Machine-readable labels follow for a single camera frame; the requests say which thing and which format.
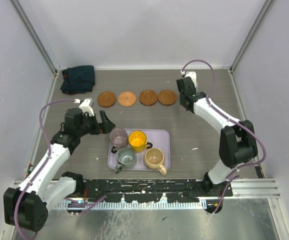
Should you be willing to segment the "brown wooden round coaster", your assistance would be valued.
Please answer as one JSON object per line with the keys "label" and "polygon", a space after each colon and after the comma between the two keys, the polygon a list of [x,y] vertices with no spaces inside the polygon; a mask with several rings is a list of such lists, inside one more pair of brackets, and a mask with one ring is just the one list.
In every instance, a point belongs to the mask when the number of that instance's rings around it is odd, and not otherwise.
{"label": "brown wooden round coaster", "polygon": [[170,106],[173,105],[177,100],[177,94],[170,90],[170,89],[165,89],[162,90],[158,94],[158,101],[165,106]]}

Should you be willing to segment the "light cork coaster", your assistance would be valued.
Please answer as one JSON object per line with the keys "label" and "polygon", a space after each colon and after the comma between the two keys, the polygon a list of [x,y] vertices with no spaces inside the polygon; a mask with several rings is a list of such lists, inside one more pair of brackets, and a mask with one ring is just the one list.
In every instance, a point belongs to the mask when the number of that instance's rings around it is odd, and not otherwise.
{"label": "light cork coaster", "polygon": [[131,91],[124,91],[118,96],[118,102],[123,107],[131,107],[136,101],[137,97]]}

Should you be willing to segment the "beige ceramic mug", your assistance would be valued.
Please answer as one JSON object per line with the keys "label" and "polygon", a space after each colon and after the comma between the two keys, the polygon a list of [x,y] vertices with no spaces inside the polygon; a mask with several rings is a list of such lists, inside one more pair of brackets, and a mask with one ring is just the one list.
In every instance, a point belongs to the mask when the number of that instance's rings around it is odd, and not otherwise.
{"label": "beige ceramic mug", "polygon": [[158,148],[148,149],[143,156],[143,163],[150,170],[159,171],[164,176],[167,174],[165,155]]}

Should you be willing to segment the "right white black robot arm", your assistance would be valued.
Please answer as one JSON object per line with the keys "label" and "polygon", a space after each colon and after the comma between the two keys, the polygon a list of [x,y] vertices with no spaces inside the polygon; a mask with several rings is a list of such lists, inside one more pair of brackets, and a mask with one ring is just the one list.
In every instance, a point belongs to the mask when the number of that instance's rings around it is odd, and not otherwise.
{"label": "right white black robot arm", "polygon": [[220,109],[204,92],[197,92],[191,77],[176,81],[180,105],[204,119],[219,133],[219,161],[205,173],[203,189],[209,197],[217,196],[222,185],[235,169],[258,155],[254,126],[249,120],[240,121]]}

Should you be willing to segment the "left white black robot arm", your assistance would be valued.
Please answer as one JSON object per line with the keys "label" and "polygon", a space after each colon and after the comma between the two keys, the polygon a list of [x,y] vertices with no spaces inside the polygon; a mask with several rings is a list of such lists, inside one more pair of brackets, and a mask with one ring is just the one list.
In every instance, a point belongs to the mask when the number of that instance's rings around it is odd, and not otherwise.
{"label": "left white black robot arm", "polygon": [[85,192],[83,176],[65,172],[50,186],[50,182],[81,143],[85,135],[108,134],[115,124],[105,111],[101,122],[94,114],[80,108],[70,108],[58,131],[51,139],[45,155],[30,175],[16,188],[9,187],[3,195],[4,220],[8,225],[37,233],[45,225],[49,212],[67,196],[80,198]]}

